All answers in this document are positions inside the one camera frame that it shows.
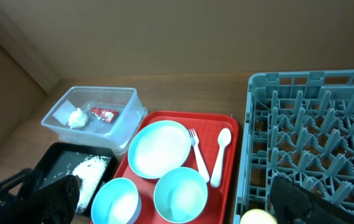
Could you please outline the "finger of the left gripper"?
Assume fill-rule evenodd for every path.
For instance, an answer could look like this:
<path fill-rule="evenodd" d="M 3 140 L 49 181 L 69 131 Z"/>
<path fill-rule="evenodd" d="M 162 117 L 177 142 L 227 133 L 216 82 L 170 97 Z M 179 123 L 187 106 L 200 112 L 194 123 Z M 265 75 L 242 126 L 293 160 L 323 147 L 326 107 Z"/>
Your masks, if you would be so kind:
<path fill-rule="evenodd" d="M 17 185 L 28 181 L 33 175 L 34 171 L 31 168 L 25 168 L 0 182 L 0 210 L 18 201 L 19 196 L 13 195 L 9 191 Z"/>

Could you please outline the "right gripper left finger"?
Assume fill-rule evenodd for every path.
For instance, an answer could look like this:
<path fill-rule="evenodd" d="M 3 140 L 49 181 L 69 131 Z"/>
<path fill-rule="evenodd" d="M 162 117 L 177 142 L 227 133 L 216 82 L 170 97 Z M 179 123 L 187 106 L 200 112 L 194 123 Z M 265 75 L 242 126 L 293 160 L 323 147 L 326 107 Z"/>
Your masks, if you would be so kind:
<path fill-rule="evenodd" d="M 70 223 L 80 196 L 80 181 L 67 175 L 39 190 L 23 184 L 17 200 L 0 212 L 0 224 Z"/>

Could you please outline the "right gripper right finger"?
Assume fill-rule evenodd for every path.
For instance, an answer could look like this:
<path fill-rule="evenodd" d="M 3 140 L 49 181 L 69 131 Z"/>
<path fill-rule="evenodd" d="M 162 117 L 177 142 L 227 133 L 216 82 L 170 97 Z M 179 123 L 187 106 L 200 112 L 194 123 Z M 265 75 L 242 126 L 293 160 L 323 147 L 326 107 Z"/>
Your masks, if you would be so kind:
<path fill-rule="evenodd" d="M 281 176 L 273 178 L 270 198 L 278 223 L 354 224 L 351 213 Z"/>

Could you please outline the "yellow plastic cup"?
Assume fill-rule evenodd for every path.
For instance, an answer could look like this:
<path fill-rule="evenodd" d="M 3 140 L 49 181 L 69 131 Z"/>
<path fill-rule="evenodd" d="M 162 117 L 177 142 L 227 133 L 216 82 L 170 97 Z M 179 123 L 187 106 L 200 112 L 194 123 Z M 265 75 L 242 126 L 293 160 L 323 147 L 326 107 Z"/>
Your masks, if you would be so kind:
<path fill-rule="evenodd" d="M 277 224 L 277 220 L 267 211 L 254 208 L 242 215 L 240 224 Z"/>

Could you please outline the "food scraps and rice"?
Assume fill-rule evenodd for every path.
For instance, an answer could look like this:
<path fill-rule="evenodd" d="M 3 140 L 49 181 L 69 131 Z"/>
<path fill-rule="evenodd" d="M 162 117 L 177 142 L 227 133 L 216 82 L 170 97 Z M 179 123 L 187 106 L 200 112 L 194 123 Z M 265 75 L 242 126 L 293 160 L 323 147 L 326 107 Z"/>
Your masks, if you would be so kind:
<path fill-rule="evenodd" d="M 81 213 L 87 208 L 108 163 L 109 157 L 86 157 L 83 162 L 74 168 L 72 174 L 81 180 L 76 212 Z"/>

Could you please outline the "light blue bowl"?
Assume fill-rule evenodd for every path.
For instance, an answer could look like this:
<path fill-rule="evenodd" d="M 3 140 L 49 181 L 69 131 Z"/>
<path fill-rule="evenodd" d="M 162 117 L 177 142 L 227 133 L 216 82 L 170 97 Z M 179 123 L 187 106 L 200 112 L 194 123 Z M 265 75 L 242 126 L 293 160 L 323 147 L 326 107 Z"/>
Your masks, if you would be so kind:
<path fill-rule="evenodd" d="M 93 224 L 132 224 L 142 208 L 135 183 L 127 178 L 107 182 L 96 194 L 91 206 Z"/>

